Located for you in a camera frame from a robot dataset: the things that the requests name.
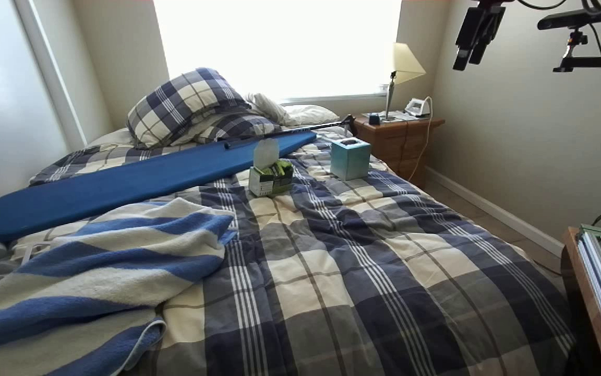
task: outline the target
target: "bright window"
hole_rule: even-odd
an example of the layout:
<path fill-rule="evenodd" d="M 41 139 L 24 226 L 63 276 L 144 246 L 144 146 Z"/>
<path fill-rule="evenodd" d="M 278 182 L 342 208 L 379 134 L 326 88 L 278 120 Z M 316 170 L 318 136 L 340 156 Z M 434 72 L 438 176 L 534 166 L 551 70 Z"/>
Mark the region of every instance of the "bright window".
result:
<path fill-rule="evenodd" d="M 274 99 L 383 91 L 401 0 L 154 0 L 170 76 Z"/>

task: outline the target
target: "nightstand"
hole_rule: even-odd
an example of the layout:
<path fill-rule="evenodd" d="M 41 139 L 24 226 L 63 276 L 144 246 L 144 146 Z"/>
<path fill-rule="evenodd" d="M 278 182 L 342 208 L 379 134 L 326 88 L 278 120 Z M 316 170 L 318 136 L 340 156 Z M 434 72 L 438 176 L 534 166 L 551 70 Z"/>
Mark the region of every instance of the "nightstand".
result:
<path fill-rule="evenodd" d="M 371 153 L 383 159 L 396 176 L 423 188 L 425 183 L 425 149 L 432 129 L 444 118 L 401 116 L 369 125 L 368 114 L 355 116 L 352 134 L 369 142 Z"/>

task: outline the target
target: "floor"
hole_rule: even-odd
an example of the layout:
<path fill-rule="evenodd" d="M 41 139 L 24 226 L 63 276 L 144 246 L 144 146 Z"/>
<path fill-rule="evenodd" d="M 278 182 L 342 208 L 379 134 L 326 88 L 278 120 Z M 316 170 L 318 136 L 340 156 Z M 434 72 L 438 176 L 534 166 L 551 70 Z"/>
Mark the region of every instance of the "floor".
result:
<path fill-rule="evenodd" d="M 462 214 L 470 218 L 472 222 L 475 222 L 479 226 L 487 228 L 495 235 L 520 246 L 538 265 L 538 269 L 542 273 L 547 273 L 549 279 L 554 279 L 554 283 L 564 291 L 564 282 L 562 282 L 562 273 L 559 273 L 559 269 L 562 269 L 559 256 L 551 254 L 547 248 L 538 246 L 536 242 L 529 240 L 527 235 L 522 235 L 514 228 L 505 226 L 504 222 L 495 219 L 487 210 L 479 208 L 470 200 L 462 198 L 453 189 L 448 189 L 448 188 L 444 188 L 432 180 L 425 182 L 423 189 L 427 195 L 432 195 L 437 200 L 443 200 L 444 205 L 448 205 L 458 213 L 462 213 Z"/>

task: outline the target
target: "blue foam pad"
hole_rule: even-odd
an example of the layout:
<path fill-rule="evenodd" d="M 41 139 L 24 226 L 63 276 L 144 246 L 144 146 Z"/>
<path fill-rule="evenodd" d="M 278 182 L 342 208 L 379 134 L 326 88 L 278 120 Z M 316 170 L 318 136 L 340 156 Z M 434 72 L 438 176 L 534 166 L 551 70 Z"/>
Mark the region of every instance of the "blue foam pad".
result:
<path fill-rule="evenodd" d="M 316 139 L 316 134 L 292 131 L 276 139 L 280 155 L 287 156 Z M 231 149 L 216 142 L 11 193 L 0 197 L 0 242 L 9 244 L 31 231 L 234 176 L 253 164 L 255 146 L 256 139 L 239 142 Z"/>

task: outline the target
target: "lamp shade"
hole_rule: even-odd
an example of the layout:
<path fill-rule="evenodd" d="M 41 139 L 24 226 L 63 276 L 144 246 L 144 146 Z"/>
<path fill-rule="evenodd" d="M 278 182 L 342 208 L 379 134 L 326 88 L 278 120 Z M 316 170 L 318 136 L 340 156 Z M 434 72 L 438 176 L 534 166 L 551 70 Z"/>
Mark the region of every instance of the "lamp shade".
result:
<path fill-rule="evenodd" d="M 394 44 L 394 47 L 393 47 L 393 65 L 394 65 L 394 70 L 396 70 L 396 77 L 394 77 L 396 83 L 411 81 L 416 77 L 425 76 L 425 68 L 414 57 L 414 52 L 410 49 L 408 44 Z"/>

